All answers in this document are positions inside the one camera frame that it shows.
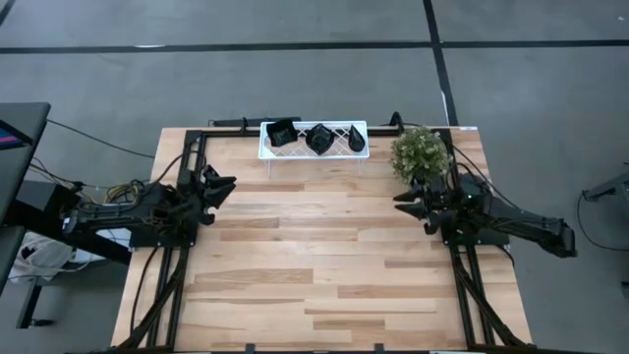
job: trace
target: green leaves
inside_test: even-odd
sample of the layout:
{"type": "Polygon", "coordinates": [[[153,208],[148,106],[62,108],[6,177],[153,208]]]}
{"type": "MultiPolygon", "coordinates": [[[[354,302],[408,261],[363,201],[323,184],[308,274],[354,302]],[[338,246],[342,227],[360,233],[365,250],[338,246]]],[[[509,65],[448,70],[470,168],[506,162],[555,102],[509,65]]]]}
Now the green leaves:
{"type": "Polygon", "coordinates": [[[427,127],[409,129],[391,144],[391,165],[404,183],[422,172],[426,178],[445,173],[449,157],[439,133],[427,127]]]}

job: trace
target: wooden table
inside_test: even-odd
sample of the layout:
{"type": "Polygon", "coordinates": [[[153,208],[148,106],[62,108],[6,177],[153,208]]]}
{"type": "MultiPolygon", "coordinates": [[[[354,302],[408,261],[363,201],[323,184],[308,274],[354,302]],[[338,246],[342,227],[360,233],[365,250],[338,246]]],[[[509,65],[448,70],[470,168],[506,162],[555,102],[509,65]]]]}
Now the wooden table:
{"type": "MultiPolygon", "coordinates": [[[[181,153],[185,132],[162,131],[153,179],[181,153]]],[[[452,138],[488,174],[479,132],[452,128],[452,138]]],[[[191,249],[176,349],[464,349],[449,252],[439,235],[426,235],[421,222],[393,207],[392,196],[406,187],[388,163],[392,140],[370,138],[360,177],[355,161],[276,161],[269,180],[258,139],[210,138],[207,160],[221,175],[237,176],[238,187],[191,249]]],[[[172,168],[163,182],[176,176],[172,168]]],[[[477,249],[488,300],[530,341],[509,259],[495,247],[477,249]]],[[[114,345],[129,335],[149,253],[133,255],[114,345]]],[[[149,266],[137,322],[153,302],[160,259],[149,266]]]]}

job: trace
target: black floor stripe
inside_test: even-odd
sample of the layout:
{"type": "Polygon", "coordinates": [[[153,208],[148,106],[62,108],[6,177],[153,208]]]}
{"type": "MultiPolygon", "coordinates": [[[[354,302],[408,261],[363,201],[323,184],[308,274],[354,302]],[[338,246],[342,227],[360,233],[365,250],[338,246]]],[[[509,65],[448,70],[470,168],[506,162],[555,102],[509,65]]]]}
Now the black floor stripe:
{"type": "Polygon", "coordinates": [[[572,48],[629,46],[629,39],[445,41],[443,48],[572,48]]]}
{"type": "Polygon", "coordinates": [[[76,47],[4,47],[0,54],[101,54],[101,53],[177,53],[325,49],[412,49],[430,48],[429,41],[339,41],[242,44],[115,45],[76,47]]]}
{"type": "Polygon", "coordinates": [[[16,0],[9,0],[6,4],[4,4],[4,7],[0,11],[0,26],[2,26],[4,20],[7,18],[7,16],[9,16],[9,13],[11,12],[11,9],[13,8],[13,5],[15,5],[15,3],[16,0]]]}
{"type": "Polygon", "coordinates": [[[449,126],[458,126],[459,120],[456,116],[454,108],[454,98],[452,97],[452,89],[450,80],[448,79],[448,71],[445,67],[443,51],[441,50],[441,40],[439,39],[439,31],[436,26],[436,17],[430,0],[424,0],[424,9],[426,10],[426,19],[429,24],[430,42],[432,43],[432,54],[434,55],[434,64],[436,65],[436,73],[439,77],[439,86],[443,95],[443,104],[445,106],[445,119],[449,126]]]}

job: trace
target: white wire rack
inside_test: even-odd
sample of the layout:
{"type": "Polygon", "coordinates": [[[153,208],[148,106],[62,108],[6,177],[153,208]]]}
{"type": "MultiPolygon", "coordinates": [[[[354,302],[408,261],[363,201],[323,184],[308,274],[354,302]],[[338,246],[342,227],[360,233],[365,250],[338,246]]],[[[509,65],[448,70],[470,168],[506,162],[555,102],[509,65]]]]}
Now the white wire rack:
{"type": "Polygon", "coordinates": [[[268,167],[268,176],[271,175],[273,160],[306,160],[306,159],[354,159],[358,161],[358,173],[361,174],[362,162],[370,157],[369,137],[367,136],[366,121],[330,121],[330,122],[293,122],[297,130],[297,141],[282,147],[272,147],[270,137],[266,134],[266,126],[272,124],[263,122],[259,129],[258,157],[265,160],[268,167]],[[317,155],[306,144],[308,130],[317,124],[323,124],[335,134],[334,143],[328,151],[317,155]],[[365,147],[362,151],[354,152],[349,148],[350,129],[354,126],[365,139],[365,147]]]}

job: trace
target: potted plant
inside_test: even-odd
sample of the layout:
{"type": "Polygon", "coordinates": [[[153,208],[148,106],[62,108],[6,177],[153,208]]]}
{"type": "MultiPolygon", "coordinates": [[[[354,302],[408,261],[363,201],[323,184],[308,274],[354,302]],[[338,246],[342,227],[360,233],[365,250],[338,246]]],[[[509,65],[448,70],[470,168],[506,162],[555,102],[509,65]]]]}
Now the potted plant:
{"type": "Polygon", "coordinates": [[[407,130],[391,144],[391,165],[405,184],[417,175],[430,180],[445,174],[450,159],[439,133],[424,126],[407,130]]]}

